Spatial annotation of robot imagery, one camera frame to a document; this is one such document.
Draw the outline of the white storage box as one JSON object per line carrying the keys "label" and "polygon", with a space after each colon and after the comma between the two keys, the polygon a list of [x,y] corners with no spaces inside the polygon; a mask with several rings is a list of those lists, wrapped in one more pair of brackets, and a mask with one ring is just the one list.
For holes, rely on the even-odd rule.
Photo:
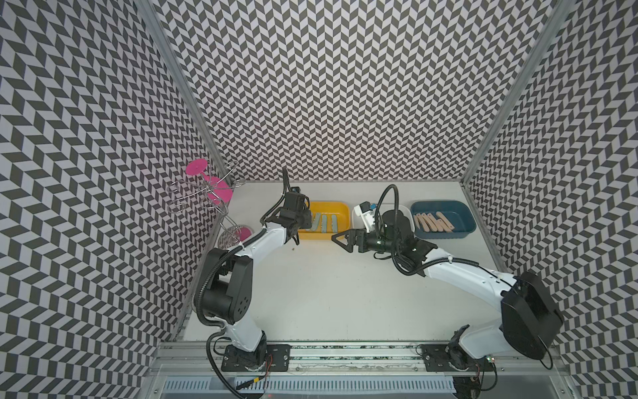
{"label": "white storage box", "polygon": [[[393,210],[394,206],[393,204],[382,204],[380,206],[380,215],[383,215],[385,212],[389,211],[389,210]],[[415,232],[415,222],[413,221],[412,217],[411,217],[411,212],[410,209],[407,208],[406,206],[404,206],[403,204],[400,204],[398,207],[399,211],[403,214],[403,216],[405,216],[408,219],[409,225],[410,225],[410,231],[412,233]],[[361,229],[361,228],[365,228],[367,227],[365,221],[364,221],[364,216],[362,214],[362,209],[361,206],[359,204],[355,205],[352,208],[352,227],[355,229]]]}

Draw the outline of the yellow storage box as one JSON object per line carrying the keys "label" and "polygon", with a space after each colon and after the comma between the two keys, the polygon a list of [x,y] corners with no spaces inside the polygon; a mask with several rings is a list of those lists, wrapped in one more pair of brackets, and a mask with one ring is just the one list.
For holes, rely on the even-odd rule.
{"label": "yellow storage box", "polygon": [[350,229],[350,209],[338,201],[312,202],[312,224],[309,229],[301,229],[301,240],[330,240],[334,234]]}

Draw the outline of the pink knife diagonal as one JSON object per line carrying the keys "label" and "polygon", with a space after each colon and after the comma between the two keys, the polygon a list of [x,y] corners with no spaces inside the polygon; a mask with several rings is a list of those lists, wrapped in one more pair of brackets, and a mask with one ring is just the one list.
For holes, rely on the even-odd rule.
{"label": "pink knife diagonal", "polygon": [[439,231],[439,226],[438,226],[438,223],[437,223],[435,217],[433,216],[433,214],[426,214],[425,216],[428,219],[428,223],[430,225],[430,229],[433,232],[438,232]]}

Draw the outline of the dark teal storage box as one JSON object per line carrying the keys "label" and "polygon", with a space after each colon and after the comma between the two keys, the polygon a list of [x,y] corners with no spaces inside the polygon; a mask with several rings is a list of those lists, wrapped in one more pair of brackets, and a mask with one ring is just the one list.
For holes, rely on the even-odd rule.
{"label": "dark teal storage box", "polygon": [[410,213],[419,239],[463,239],[477,229],[470,208],[456,200],[416,201]]}

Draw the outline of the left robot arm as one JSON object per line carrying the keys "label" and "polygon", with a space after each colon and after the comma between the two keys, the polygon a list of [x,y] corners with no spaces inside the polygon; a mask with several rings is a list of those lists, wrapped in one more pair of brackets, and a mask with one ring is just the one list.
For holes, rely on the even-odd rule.
{"label": "left robot arm", "polygon": [[193,298],[201,324],[218,329],[231,352],[247,368],[267,362],[267,336],[249,316],[254,267],[287,242],[300,243],[299,230],[312,226],[310,199],[297,187],[285,188],[262,217],[262,229],[231,249],[211,249]]}

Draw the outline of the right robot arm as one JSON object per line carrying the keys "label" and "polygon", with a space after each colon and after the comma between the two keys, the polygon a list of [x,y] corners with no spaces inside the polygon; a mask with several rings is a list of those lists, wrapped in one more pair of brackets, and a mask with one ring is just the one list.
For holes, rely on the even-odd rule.
{"label": "right robot arm", "polygon": [[487,269],[436,244],[418,239],[410,222],[398,210],[383,215],[361,215],[364,228],[332,236],[347,252],[373,252],[390,260],[404,276],[436,279],[461,289],[498,311],[498,317],[482,324],[465,324],[455,331],[445,352],[449,364],[464,371],[474,360],[502,352],[517,352],[543,361],[564,324],[564,317],[542,279],[525,272],[514,275]]}

